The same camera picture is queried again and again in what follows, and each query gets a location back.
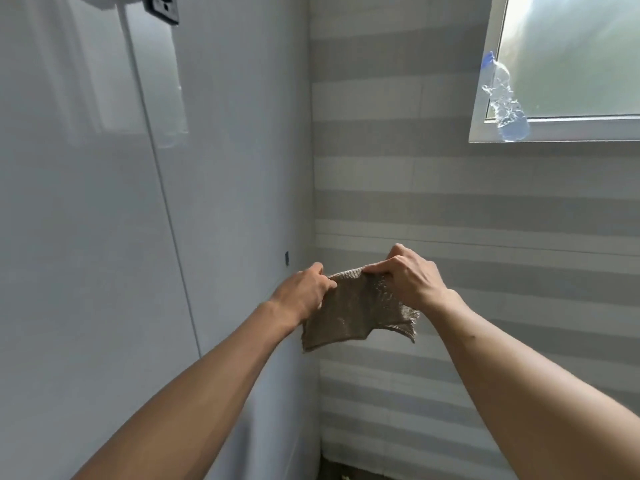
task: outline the cloth fold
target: cloth fold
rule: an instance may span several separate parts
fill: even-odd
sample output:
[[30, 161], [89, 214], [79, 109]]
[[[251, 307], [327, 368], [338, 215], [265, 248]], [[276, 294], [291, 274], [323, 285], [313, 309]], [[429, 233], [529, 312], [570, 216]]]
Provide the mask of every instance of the cloth fold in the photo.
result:
[[329, 278], [338, 288], [325, 295], [322, 307], [304, 323], [304, 352], [335, 342], [364, 340], [375, 329], [395, 331], [415, 342], [419, 313], [400, 303], [383, 275], [363, 273], [359, 268]]

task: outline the cleaning rag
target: cleaning rag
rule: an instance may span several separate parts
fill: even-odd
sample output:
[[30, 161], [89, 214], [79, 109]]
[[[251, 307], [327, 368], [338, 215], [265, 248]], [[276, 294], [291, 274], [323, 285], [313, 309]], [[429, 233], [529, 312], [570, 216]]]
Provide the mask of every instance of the cleaning rag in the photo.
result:
[[415, 342], [418, 311], [400, 303], [381, 274], [362, 268], [329, 276], [338, 283], [303, 325], [302, 348], [310, 352], [334, 342], [364, 340], [372, 330], [395, 331]]

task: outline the hand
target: hand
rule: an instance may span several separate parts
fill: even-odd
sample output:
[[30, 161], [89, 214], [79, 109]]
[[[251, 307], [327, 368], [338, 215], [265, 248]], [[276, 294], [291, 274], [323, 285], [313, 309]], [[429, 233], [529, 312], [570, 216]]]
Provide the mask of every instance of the hand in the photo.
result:
[[276, 305], [278, 313], [287, 321], [290, 331], [320, 308], [327, 291], [338, 286], [322, 272], [323, 266], [317, 262], [284, 280], [270, 298], [269, 301]]
[[402, 244], [391, 248], [386, 261], [366, 266], [363, 273], [384, 273], [398, 299], [425, 315], [443, 306], [452, 292], [438, 267]]

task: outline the wall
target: wall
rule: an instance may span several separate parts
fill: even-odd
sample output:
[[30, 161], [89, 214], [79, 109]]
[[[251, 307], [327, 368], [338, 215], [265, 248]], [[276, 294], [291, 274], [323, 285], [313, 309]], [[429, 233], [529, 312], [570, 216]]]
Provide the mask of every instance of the wall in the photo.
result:
[[[404, 242], [480, 314], [640, 412], [636, 143], [468, 144], [491, 0], [311, 0], [328, 272]], [[434, 331], [327, 347], [323, 452], [398, 479], [512, 479]]]
[[[7, 478], [69, 478], [312, 258], [307, 0], [180, 0], [173, 31], [115, 1], [0, 3]], [[294, 334], [209, 478], [318, 459]]]

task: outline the clear water bottle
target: clear water bottle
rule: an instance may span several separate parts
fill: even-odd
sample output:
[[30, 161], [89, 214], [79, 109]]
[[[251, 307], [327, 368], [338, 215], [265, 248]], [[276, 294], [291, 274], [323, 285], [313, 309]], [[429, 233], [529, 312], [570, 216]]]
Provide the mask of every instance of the clear water bottle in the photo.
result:
[[500, 138], [512, 143], [529, 136], [531, 127], [522, 106], [514, 97], [511, 75], [507, 67], [495, 59], [493, 52], [484, 56], [481, 78], [490, 81], [482, 88], [489, 94], [489, 104], [495, 115]]

